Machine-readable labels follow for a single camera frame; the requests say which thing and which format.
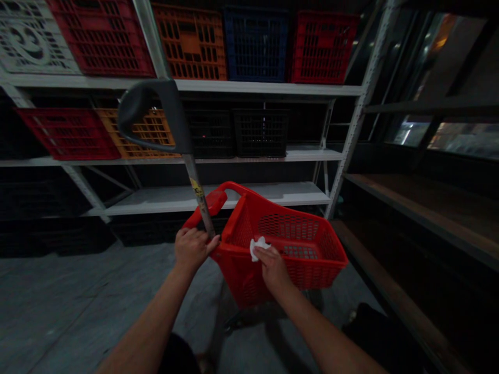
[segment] yellow sticker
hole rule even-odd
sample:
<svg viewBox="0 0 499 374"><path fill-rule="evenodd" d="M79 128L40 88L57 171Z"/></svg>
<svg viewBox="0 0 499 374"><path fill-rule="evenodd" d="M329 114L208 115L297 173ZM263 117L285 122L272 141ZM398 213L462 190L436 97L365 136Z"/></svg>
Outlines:
<svg viewBox="0 0 499 374"><path fill-rule="evenodd" d="M199 187L199 184L192 178L189 178L191 180L191 185L192 188L194 189L194 193L196 194L197 197L204 196L203 189Z"/></svg>

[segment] white crate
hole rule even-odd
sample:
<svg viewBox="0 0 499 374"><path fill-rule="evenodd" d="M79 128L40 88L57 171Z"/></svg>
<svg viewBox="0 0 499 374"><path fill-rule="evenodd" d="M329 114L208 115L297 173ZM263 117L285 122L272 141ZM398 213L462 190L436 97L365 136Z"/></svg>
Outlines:
<svg viewBox="0 0 499 374"><path fill-rule="evenodd" d="M9 73L82 74L44 0L0 0L0 59Z"/></svg>

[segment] blue crate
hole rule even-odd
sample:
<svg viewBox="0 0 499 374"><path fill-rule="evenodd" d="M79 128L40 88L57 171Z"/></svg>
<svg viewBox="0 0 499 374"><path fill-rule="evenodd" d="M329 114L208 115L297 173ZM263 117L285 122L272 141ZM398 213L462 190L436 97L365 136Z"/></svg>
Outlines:
<svg viewBox="0 0 499 374"><path fill-rule="evenodd" d="M284 82L288 12L224 8L229 80Z"/></svg>

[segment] red shopping basket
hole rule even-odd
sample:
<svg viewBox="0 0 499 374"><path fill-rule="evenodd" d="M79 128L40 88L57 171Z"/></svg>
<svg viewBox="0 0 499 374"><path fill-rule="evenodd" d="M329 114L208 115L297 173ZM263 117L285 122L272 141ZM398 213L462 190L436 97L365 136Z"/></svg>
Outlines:
<svg viewBox="0 0 499 374"><path fill-rule="evenodd" d="M249 308L273 297L252 262L250 241L265 237L284 258L291 281L299 289L331 286L348 260L333 228L323 218L282 207L234 182L225 182L207 197L215 216L227 201L226 189L241 195L212 258L218 263L239 308ZM199 208L183 227L201 222Z"/></svg>

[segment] forearm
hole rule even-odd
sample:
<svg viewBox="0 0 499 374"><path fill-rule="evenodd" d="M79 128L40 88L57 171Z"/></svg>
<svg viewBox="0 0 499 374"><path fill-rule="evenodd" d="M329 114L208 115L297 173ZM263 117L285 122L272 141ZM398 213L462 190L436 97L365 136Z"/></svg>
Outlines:
<svg viewBox="0 0 499 374"><path fill-rule="evenodd" d="M193 277L193 272L173 268L146 310L97 372L156 373Z"/></svg>
<svg viewBox="0 0 499 374"><path fill-rule="evenodd" d="M296 287L276 297L303 336L324 373L385 373L383 368L329 322Z"/></svg>

